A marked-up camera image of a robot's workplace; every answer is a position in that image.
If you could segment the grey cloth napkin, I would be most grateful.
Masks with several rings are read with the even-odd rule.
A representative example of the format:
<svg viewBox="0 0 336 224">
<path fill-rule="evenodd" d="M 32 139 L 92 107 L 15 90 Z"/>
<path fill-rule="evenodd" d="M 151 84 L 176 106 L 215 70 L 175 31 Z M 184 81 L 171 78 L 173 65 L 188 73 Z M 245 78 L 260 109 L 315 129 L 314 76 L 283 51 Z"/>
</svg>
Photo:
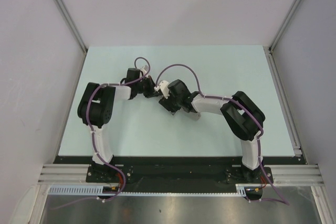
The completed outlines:
<svg viewBox="0 0 336 224">
<path fill-rule="evenodd" d="M 200 113 L 186 113 L 184 111 L 177 111 L 177 112 L 171 112 L 170 113 L 172 116 L 180 116 L 180 117 L 185 117 L 185 118 L 189 118 L 190 120 L 193 121 L 198 121 L 201 118 L 201 114 Z"/>
</svg>

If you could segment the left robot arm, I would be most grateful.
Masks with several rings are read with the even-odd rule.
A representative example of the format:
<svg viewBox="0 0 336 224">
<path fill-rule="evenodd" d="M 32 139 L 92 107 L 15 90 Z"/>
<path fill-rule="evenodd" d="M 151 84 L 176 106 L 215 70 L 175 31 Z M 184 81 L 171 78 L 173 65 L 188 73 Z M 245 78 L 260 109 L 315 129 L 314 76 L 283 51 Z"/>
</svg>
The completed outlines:
<svg viewBox="0 0 336 224">
<path fill-rule="evenodd" d="M 141 69 L 129 68 L 127 76 L 116 85 L 89 82 L 78 105 L 77 115 L 89 127 L 90 134 L 94 137 L 92 161 L 101 165 L 97 174 L 105 182 L 115 178 L 116 169 L 108 164 L 113 159 L 113 152 L 105 136 L 104 126 L 111 120 L 115 102 L 132 100 L 138 94 L 154 93 L 155 83 L 149 71 L 148 65 Z"/>
</svg>

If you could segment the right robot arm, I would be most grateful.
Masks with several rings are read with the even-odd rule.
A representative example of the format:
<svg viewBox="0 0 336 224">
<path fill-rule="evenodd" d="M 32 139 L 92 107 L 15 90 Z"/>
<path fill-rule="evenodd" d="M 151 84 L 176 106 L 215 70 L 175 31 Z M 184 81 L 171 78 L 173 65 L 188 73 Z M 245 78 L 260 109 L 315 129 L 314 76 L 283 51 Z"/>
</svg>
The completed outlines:
<svg viewBox="0 0 336 224">
<path fill-rule="evenodd" d="M 266 119 L 261 109 L 242 91 L 232 97 L 204 95 L 190 92 L 186 84 L 177 79 L 171 83 L 161 81 L 154 87 L 161 96 L 159 104 L 175 114 L 182 109 L 186 113 L 212 113 L 222 115 L 233 134 L 240 139 L 242 147 L 242 176 L 249 183 L 261 177 L 262 156 L 257 138 L 263 134 Z"/>
</svg>

